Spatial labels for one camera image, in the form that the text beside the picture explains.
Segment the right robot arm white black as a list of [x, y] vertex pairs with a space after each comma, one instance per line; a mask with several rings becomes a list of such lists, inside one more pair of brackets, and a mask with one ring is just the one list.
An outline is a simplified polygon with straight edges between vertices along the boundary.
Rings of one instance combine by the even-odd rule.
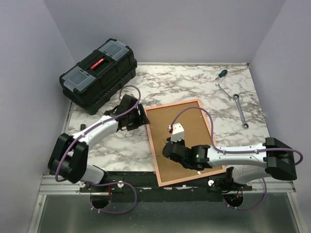
[[205, 168], [233, 166], [224, 177], [226, 189], [235, 190], [253, 180], [272, 177], [281, 181], [297, 179], [294, 149], [276, 138], [248, 147], [218, 148], [197, 145], [191, 148], [184, 141], [169, 141], [163, 148], [164, 157], [180, 163], [184, 168], [202, 171]]

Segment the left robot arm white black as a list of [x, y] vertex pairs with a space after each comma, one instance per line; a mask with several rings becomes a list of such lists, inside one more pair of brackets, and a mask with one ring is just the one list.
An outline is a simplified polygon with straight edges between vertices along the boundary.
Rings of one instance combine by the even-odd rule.
[[104, 138], [121, 130], [135, 130], [149, 124], [143, 105], [133, 96], [124, 95], [119, 105], [105, 111], [91, 126], [78, 133], [61, 134], [48, 162], [50, 174], [56, 181], [85, 182], [98, 192], [107, 188], [107, 172], [88, 163], [88, 153]]

